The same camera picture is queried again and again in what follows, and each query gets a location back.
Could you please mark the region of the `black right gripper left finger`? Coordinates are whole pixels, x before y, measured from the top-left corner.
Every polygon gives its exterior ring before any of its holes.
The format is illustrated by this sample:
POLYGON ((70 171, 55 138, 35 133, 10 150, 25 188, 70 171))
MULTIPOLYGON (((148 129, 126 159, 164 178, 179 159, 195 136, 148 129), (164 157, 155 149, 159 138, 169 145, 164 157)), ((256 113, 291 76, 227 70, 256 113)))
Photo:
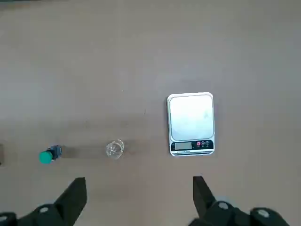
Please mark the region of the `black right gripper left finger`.
POLYGON ((74 179, 54 203, 43 204, 18 218, 13 212, 2 212, 2 226, 72 226, 87 203, 84 177, 74 179))

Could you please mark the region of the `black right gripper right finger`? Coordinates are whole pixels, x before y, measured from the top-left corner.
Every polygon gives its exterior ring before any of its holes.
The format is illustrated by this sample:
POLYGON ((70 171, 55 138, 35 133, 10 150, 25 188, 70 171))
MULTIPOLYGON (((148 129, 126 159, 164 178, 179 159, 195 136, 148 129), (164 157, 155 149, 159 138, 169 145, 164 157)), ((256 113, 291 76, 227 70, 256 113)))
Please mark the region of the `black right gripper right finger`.
POLYGON ((288 223, 276 211, 253 208, 245 213, 229 202, 218 201, 202 176, 193 177, 193 201, 198 218, 191 226, 287 226, 288 223))

